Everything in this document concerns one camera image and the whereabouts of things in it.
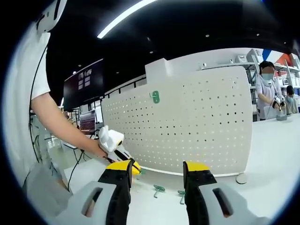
white desk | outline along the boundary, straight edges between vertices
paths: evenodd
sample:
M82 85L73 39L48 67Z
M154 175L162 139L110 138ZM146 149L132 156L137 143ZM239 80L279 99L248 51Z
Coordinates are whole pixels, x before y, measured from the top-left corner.
M248 208L257 216L274 217L290 197L299 178L299 129L300 114L292 115L286 121L273 119L253 123L245 171L248 182L237 184L235 177L220 177L217 181L228 184L244 196ZM105 161L95 159L78 165L70 182L72 191L75 193L91 180L98 180L106 165ZM72 169L65 170L67 179ZM165 193L158 194L158 199L153 198L153 184L166 188ZM183 190L181 176L147 171L140 180L133 179L127 223L188 224L186 207L179 204L177 190Z

face mask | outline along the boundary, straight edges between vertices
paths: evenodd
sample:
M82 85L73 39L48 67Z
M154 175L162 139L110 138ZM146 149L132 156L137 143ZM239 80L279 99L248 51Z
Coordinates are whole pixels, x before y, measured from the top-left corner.
M264 80L269 81L269 80L273 79L274 73L273 74L262 74L262 77Z
M289 103L291 103L291 102L293 102L293 97L287 97L287 101L289 102Z

black screen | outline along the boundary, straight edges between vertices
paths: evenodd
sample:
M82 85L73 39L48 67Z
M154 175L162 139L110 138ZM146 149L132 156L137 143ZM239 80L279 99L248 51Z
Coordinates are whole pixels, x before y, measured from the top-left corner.
M104 95L103 73L103 60L99 60L65 80L64 109L71 110Z

white pegboard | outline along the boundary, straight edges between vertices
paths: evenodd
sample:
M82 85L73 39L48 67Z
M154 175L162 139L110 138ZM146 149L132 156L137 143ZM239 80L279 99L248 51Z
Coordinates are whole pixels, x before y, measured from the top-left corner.
M149 93L157 90L155 104ZM197 71L147 84L102 102L104 123L124 133L141 166L183 173L202 162L213 174L243 172L252 134L252 105L243 67Z

round base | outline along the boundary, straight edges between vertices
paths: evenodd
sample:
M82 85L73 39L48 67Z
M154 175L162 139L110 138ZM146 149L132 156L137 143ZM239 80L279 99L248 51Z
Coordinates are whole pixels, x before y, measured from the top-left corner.
M239 174L236 178L235 178L235 181L238 183L238 184L245 184L247 183L248 181L248 176L244 173L241 173Z

